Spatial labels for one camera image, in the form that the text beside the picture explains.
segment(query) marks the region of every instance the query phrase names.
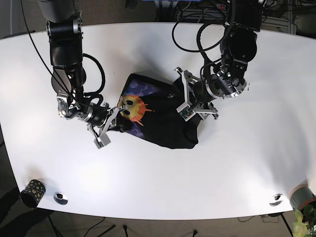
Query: wire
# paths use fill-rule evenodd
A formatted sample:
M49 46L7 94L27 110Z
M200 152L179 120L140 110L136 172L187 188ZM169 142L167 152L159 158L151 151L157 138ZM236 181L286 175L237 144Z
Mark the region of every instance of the wire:
M255 217L255 216L252 216L252 217L250 217L250 218L249 218L248 220L246 220L246 221L241 221L241 220L239 219L240 217L238 217L238 221L241 222L241 223L245 223L245 222L250 221L250 220L251 220L252 218L254 218L254 217Z
M293 237L293 232L292 232L291 228L289 227L289 225L288 225L288 223L287 223L285 217L283 216L283 213L281 214L281 217L282 217L282 219L283 219L283 221L284 221L284 223L285 223L285 225L286 225L286 227L287 227L289 233L290 233L291 236Z
M77 101L78 104L81 104L81 105L87 106L87 107L99 108L99 109L107 110L108 108L104 108L104 107L100 107L100 106L87 105L87 104L85 104L85 103L79 102L79 101L70 93L70 91L67 89L65 83L61 80L59 74L55 71L55 69L53 69L53 71L57 74L58 78L60 79L60 81L62 82L62 84L63 84L64 86L61 85L61 83L57 80L57 78L55 77L55 75L49 70L48 66L47 66L46 63L44 62L42 56L40 55L40 52L38 51L38 49L37 49L37 47L36 47L36 45L35 45L35 43L34 43L34 41L33 41L33 38L32 38L32 36L31 36L31 33L30 33L30 30L29 30L28 24L27 24L27 22L26 22L26 18L25 18L25 14L24 14L24 8L23 8L22 0L20 0L20 2L21 2L21 9L22 9L22 15L23 15L23 18L24 18L24 23L25 23L25 26L26 26L28 35L29 35L29 37L30 37L30 40L31 40L31 42L32 42L32 44L33 44L33 47L34 47L36 53L38 54L40 60L42 61L42 63L43 63L44 66L46 67L47 71L48 71L48 72L51 74L51 76L56 80L57 84L58 84L63 90L65 90L65 92L67 93L67 95L68 95L69 97L71 97L72 99L74 99L75 101Z
M207 10L208 10L208 8L206 8L205 10L202 10L202 15L199 17L197 23L200 22L200 20L202 19L202 17L204 18L204 13L206 13Z
M85 233L85 235L84 235L83 237L86 237L86 235L89 233L89 231L90 231L92 228L94 228L94 227L96 227L97 225L101 224L104 220L105 220L105 217L103 217L102 221L100 221L99 223L97 223L97 224L95 224L94 226L92 226L92 227Z
M188 9L188 7L190 6L190 4L191 4L191 2L189 2L189 4L188 4L183 10L181 10L181 11L179 12L178 17L177 17L177 21L179 21L179 16L181 15L181 17L182 17L183 12L184 12L186 9Z
M10 35L13 34L13 0L10 1Z
M172 40L174 42L174 44L181 50L183 51L186 51L186 52L190 52L190 53L201 53L201 52L206 52L208 50L211 50L213 48L215 48L216 46L218 46L221 42L223 42L225 40L225 38L228 36L228 34L230 33L232 27L233 27L233 23L234 23L234 20L235 20L235 15L236 15L236 0L232 0L231 1L232 3L232 17L231 17L231 20L229 22L229 26L228 28L225 30L225 33L223 35L223 37L216 43L214 44L213 46L209 47L209 48L206 48L206 49L202 49L202 50L189 50L189 49L185 49L183 47L181 47L175 40L175 37L174 37L174 30L175 28L177 27L177 25L179 24L179 21L177 21L177 23L174 25L173 29L172 29ZM190 14L190 15L187 15L183 18L181 18L181 20L189 17L189 16L193 16L193 15L197 15L199 13L194 13L194 14Z
M275 222L275 221L265 221L264 219L267 218L268 215L261 215L260 217L261 217L261 220L262 220L263 223L274 223L274 224L277 224L280 221L278 217L277 217L277 222Z
M245 223L245 222L250 221L250 220L251 220L252 218L254 218L254 217L255 217L255 216L252 216L252 217L248 218L248 219L245 220L245 221L241 221L241 220L240 220L240 217L238 217L238 221L241 222L241 223ZM267 222L265 222L264 218L266 218L266 215L260 215L260 217L261 217L262 222L265 223L265 224L267 224L267 223L274 223L274 224L279 223L279 218L278 218L278 217L277 217L277 222L274 222L274 221L267 221Z
M86 53L83 54L83 57L89 58L89 59L91 59L93 62L95 62L95 64L98 66L98 68L99 68L99 70L100 70L100 73L101 73L101 80L102 80L101 86L100 86L100 88L99 88L97 91L84 93L84 96L91 96L91 95L95 95L95 94L100 94L100 93L102 92L102 90L104 89L104 86L105 86L105 73L104 73L104 70L103 70L101 64L99 63L99 61L98 61L96 58L94 58L94 57L92 57L91 55L86 54Z
M289 23L293 24L293 25L296 27L296 30L298 31L298 26L297 26L294 22L290 21L290 20L289 20L287 17L285 17L285 16L282 16L281 18L284 18L284 19L286 19Z
M220 57L219 59L217 59L217 60L215 60L215 61L211 61L210 63L208 63L208 64L205 64L203 67L201 67L201 69L200 69L200 71L199 71L199 75L200 75L200 80L201 80L201 82L202 82L202 98L201 98L201 101L203 102L203 100L204 100L204 92L206 91L206 88L205 88L205 83L204 83L204 80L203 80L203 76L202 76L202 71L204 72L204 68L205 67L207 67L207 66L210 66L210 65L213 65L213 64L215 64L215 63L217 63L217 62L219 62L219 61L221 61L222 60L222 57Z
M49 222L50 222L50 225L52 226L55 234L57 237L63 237L63 235L59 232L59 230L55 227L53 221L51 220L50 216L48 216L48 219L49 219Z

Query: metal bracket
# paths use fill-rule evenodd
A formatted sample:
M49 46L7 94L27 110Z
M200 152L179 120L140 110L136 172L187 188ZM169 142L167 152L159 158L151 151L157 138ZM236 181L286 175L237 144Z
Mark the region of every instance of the metal bracket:
M107 136L106 132L108 131L111 123L114 121L116 123L116 117L119 113L119 107L114 107L111 109L110 113L112 113L106 120L105 124L100 128L99 134L94 130L93 126L91 124L87 125L88 131L90 131L93 136L95 137L94 143L97 146L98 149L106 146L111 141L109 137Z
M177 112L185 121L189 121L194 115L198 114L202 120L205 120L209 114L212 114L215 119L218 118L218 111L214 108L211 103L208 104L209 110L203 108L203 103L198 103L195 107L192 107L190 102L189 92L192 90L189 87L189 83L196 83L199 81L197 77L194 77L192 73L183 71L181 68L176 68L175 71L181 76L181 81L184 88L184 103L177 108Z

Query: floor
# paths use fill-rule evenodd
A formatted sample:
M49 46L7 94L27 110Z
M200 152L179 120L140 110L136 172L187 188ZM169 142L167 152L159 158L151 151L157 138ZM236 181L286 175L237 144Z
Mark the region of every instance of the floor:
M45 19L42 17L36 3L34 1L24 1L23 4L30 30L44 31ZM140 1L134 11L126 10L124 5L124 0L76 0L77 8L83 9L85 25L118 22L152 22L156 18L156 8L152 1ZM18 29L16 31L24 32L26 28L21 10L19 10L19 14L16 17L18 19ZM0 130L0 143L2 141L3 137ZM16 187L5 146L0 148L0 180L0 197L10 189ZM27 207L20 201L17 202L4 222L0 224L0 227L19 214L27 211L29 211ZM291 226L291 223L294 221L293 212L286 212L284 216ZM62 212L53 213L51 218L64 237L83 237L91 226L102 220L101 217ZM87 237L98 236L113 224L115 224L116 227L104 236L124 237L123 225L128 226L128 234L130 237L191 237L193 230L198 231L197 237L290 236L280 217L256 216L250 220L249 218L250 217L198 221L155 221L106 218L103 223L93 228ZM47 219L33 227L27 234L27 237L42 236L55 236Z

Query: black cable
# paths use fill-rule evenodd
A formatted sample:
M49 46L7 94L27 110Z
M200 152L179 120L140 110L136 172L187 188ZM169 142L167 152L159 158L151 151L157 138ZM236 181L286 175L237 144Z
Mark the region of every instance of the black cable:
M84 235L83 237L86 237L86 235L89 233L89 231L90 231L92 228L96 227L97 225L99 225L100 223L102 223L104 220L105 220L105 217L103 217L102 221L100 221L99 223L97 223L97 224L95 224L94 226L92 226L92 227L85 233L85 235Z
M261 215L260 217L261 217L261 220L262 220L263 223L274 223L274 224L279 223L278 217L277 217L277 222L275 222L275 221L265 221L265 218L269 217L269 215Z
M282 217L282 219L283 219L283 221L284 221L284 223L285 223L285 225L286 225L288 231L290 232L291 236L293 237L293 232L292 232L291 228L289 227L289 225L288 225L288 223L287 223L285 217L283 216L283 213L281 214L281 217Z
M50 222L50 225L52 226L55 234L57 237L63 237L63 235L59 232L59 230L55 227L53 221L51 220L50 216L48 216L48 219L49 219L49 222Z
M291 23L291 24L293 24L295 27L296 27L296 30L298 31L298 26L294 23L294 22L292 22L292 21L290 21L287 17L285 17L285 16L281 16L281 18L284 18L284 19L286 19L289 23Z
M250 221L250 220L251 220L252 218L254 218L254 217L255 217L255 216L252 216L252 217L250 217L250 218L249 218L248 220L246 220L246 221L241 221L241 220L239 219L240 217L238 217L238 221L241 222L241 223L245 223L245 222L247 222L247 221Z
M106 231L102 232L100 235L98 235L98 237L102 237L103 235L105 235L106 233L108 233L109 231L111 231L113 228L115 227L115 225L112 225L110 228L108 228Z
M264 23L268 18L268 15L266 14L266 18L261 22L261 23Z
M225 30L225 33L224 33L223 37L216 44L214 44L213 46L211 46L209 48L203 49L203 50L189 50L189 49L185 49L185 48L181 47L180 45L178 45L178 43L176 42L175 37L174 37L174 30L177 27L177 25L180 23L180 21L177 21L176 24L174 25L174 27L172 28L172 33L171 34L172 34L172 40L173 40L174 44L179 49L181 49L183 51L186 51L186 52L190 52L190 53L206 52L206 51L211 50L211 49L215 48L216 46L218 46L229 35L229 33L230 33L230 31L231 31L231 29L233 27L233 24L234 24L235 15L236 15L236 0L232 0L231 4L232 4L232 17L231 17L231 20L229 22L229 26L227 27L227 30ZM193 15L197 15L197 14L199 14L199 13L194 13L194 14L187 15L187 16L181 18L181 20L183 20L183 19L185 19L185 18L187 18L189 16L193 16Z
M104 70L103 70L101 64L99 63L99 61L98 61L96 58L94 58L94 57L92 57L91 55L86 54L86 53L83 54L83 57L89 58L89 59L91 59L93 62L95 62L95 64L98 66L98 68L99 68L99 70L100 70L100 73L101 73L101 80L102 80L101 86L100 86L100 88L99 88L97 91L84 93L84 96L91 96L91 95L95 95L95 94L100 94L100 93L102 92L102 90L104 89L104 86L105 86L105 73L104 73Z
M85 104L85 103L79 102L79 101L70 93L70 91L67 89L65 83L61 80L59 74L53 69L53 71L56 72L56 74L57 74L58 78L60 79L60 81L63 83L64 87L61 85L61 83L57 80L57 78L54 76L54 74L49 70L48 66L47 66L46 63L44 62L42 56L40 55L40 52L38 51L38 49L37 49L37 47L36 47L36 45L35 45L35 43L34 43L34 41L33 41L33 38L32 38L32 36L31 36L31 33L30 33L30 30L29 30L28 24L27 24L27 22L26 22L26 18L25 18L25 14L24 14L24 9L23 9L22 0L20 0L20 2L21 2L21 9L22 9L22 14L23 14L23 18L24 18L24 23L25 23L26 29L27 29L27 31L28 31L28 35L29 35L29 37L30 37L30 40L31 40L31 42L32 42L32 44L33 44L33 47L34 47L36 53L38 54L39 58L41 59L42 63L43 63L44 66L46 67L47 71L48 71L48 72L51 74L51 76L56 80L56 82L58 83L58 85L59 85L63 90L65 90L65 92L67 93L68 96L70 96L72 99L74 99L75 101L77 101L78 104L81 104L81 105L87 106L87 107L100 108L100 109L107 110L108 108L103 108L103 107L100 107L100 106L87 105L87 104Z
M215 63L217 63L217 62L219 62L219 61L221 61L221 60L222 60L222 57L220 57L219 59L217 59L217 60L215 60L215 61L211 61L211 60L210 60L210 63L205 64L203 67L201 67L201 69L200 69L200 71L199 71L200 80L201 80L201 83L202 83L202 85L201 85L201 87L202 87L202 98L201 98L201 101L202 101L202 102L204 101L204 98L205 98L204 92L206 91L204 79L203 79L203 76L202 76L202 71L203 71L203 69L204 69L205 67L210 66L210 65L213 65L213 64L215 64Z
M127 233L127 226L126 226L126 225L123 225L123 229L124 229L124 231L125 231L125 235L126 235L126 237L128 237L128 233Z
M21 9L22 9L22 14L23 14L23 18L24 18L24 23L25 23L26 29L27 29L27 31L28 31L29 37L30 37L30 39L31 39L31 42L32 42L32 44L33 44L33 46L34 46L34 49L36 50L36 53L38 54L40 60L42 61L42 63L43 63L44 66L46 67L46 69L49 71L49 73L52 75L52 77L55 78L55 76L53 75L53 73L51 73L51 71L49 70L48 66L47 66L46 63L44 62L43 58L41 57L40 52L38 51L38 48L36 47L36 45L35 45L35 43L34 43L34 41L33 41L33 38L32 38L32 36L31 36L31 33L30 33L30 30L29 30L28 24L26 23L22 0L20 0L20 2L21 2ZM63 88L63 90L65 90L66 92L70 93L69 90L67 89L66 85L64 84L64 82L63 82L62 80L61 80L61 82L64 84L64 87L65 87L65 88L59 83L59 81L58 81L57 79L56 79L56 82L59 84L59 86L60 86L61 88Z

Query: cylindrical container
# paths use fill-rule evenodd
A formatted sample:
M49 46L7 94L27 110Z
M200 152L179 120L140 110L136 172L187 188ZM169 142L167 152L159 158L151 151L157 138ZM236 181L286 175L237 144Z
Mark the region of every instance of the cylindrical container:
M293 209L303 210L304 206L311 204L316 207L316 198L306 184L297 186L289 195Z
M40 181L33 179L21 192L20 199L29 208L35 208L38 206L45 192L45 186Z

